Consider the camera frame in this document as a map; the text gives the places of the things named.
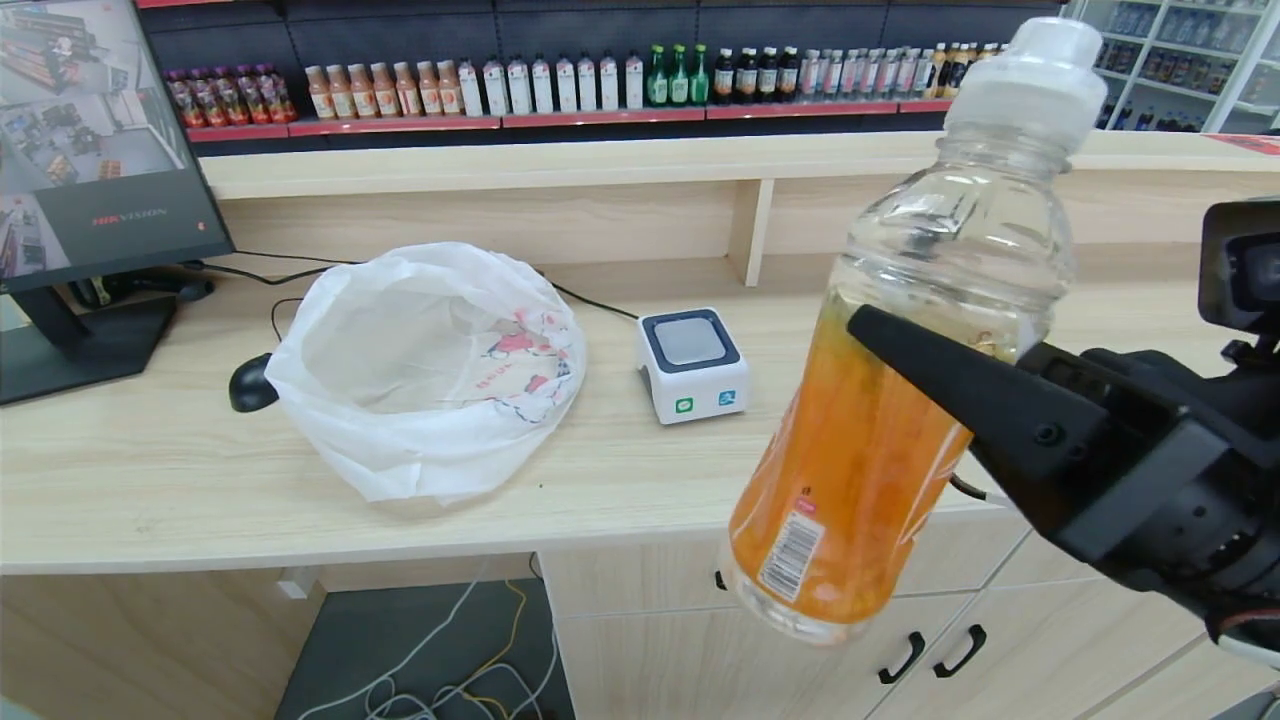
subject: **surveillance footage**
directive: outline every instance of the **surveillance footage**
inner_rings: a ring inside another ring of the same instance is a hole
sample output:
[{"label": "surveillance footage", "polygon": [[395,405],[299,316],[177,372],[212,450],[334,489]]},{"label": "surveillance footage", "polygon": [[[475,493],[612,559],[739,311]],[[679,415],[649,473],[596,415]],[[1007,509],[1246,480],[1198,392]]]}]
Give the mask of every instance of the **surveillance footage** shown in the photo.
[{"label": "surveillance footage", "polygon": [[104,256],[174,182],[119,181],[193,165],[129,0],[0,9],[0,279]]}]

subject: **orange drink bottle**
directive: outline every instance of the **orange drink bottle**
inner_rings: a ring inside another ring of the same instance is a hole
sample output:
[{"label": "orange drink bottle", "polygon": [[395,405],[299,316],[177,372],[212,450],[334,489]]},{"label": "orange drink bottle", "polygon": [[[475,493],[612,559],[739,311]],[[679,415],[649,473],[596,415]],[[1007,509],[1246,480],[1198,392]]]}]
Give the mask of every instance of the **orange drink bottle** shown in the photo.
[{"label": "orange drink bottle", "polygon": [[970,433],[847,332],[864,304],[1012,363],[1073,279],[1052,181],[1106,96],[1093,28],[1034,18],[978,63],[938,161],[870,205],[836,260],[800,388],[733,509],[722,571],[765,623],[813,644],[893,593]]}]

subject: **white plastic bag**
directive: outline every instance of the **white plastic bag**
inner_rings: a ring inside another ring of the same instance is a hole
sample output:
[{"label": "white plastic bag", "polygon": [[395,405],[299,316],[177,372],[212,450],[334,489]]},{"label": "white plastic bag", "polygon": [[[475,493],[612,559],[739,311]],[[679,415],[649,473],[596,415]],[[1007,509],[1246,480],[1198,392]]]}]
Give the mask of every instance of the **white plastic bag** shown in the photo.
[{"label": "white plastic bag", "polygon": [[448,505],[504,483],[585,372],[582,331],[550,283],[506,255],[442,242],[325,272],[266,378],[366,500]]}]

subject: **computer monitor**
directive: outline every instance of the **computer monitor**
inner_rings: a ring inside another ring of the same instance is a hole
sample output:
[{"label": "computer monitor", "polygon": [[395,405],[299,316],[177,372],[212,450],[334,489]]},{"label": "computer monitor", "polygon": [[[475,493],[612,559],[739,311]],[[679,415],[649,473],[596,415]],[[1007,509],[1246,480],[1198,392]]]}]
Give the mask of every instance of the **computer monitor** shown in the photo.
[{"label": "computer monitor", "polygon": [[163,297],[76,315],[54,290],[232,252],[133,0],[0,0],[0,405],[141,373]]}]

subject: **wooden countertop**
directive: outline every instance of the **wooden countertop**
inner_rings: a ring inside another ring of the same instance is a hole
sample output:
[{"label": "wooden countertop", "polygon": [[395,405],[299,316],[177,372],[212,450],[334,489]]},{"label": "wooden countertop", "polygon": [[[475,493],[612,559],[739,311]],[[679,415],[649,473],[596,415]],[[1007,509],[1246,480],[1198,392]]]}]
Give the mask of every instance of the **wooden countertop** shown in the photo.
[{"label": "wooden countertop", "polygon": [[[909,174],[941,132],[403,147],[205,158],[220,200],[758,178]],[[1076,169],[1280,172],[1280,159],[1192,133],[1094,132]]]},{"label": "wooden countertop", "polygon": [[[1233,336],[1196,314],[1197,250],[1082,249],[1084,282],[1061,304],[1051,340],[1076,351],[1157,347],[1221,372],[1217,351]],[[573,409],[506,486],[448,511],[429,500],[366,503],[279,407],[230,410],[232,370],[274,346],[271,302],[302,288],[223,281],[179,311],[141,377],[0,411],[0,570],[285,566],[710,536],[795,389],[829,264],[773,258],[756,288],[719,259],[548,268],[566,287],[637,313],[717,307],[751,363],[754,406],[658,425],[632,364],[631,322],[575,304],[590,368]],[[977,507],[989,506],[950,488],[940,505]]]}]

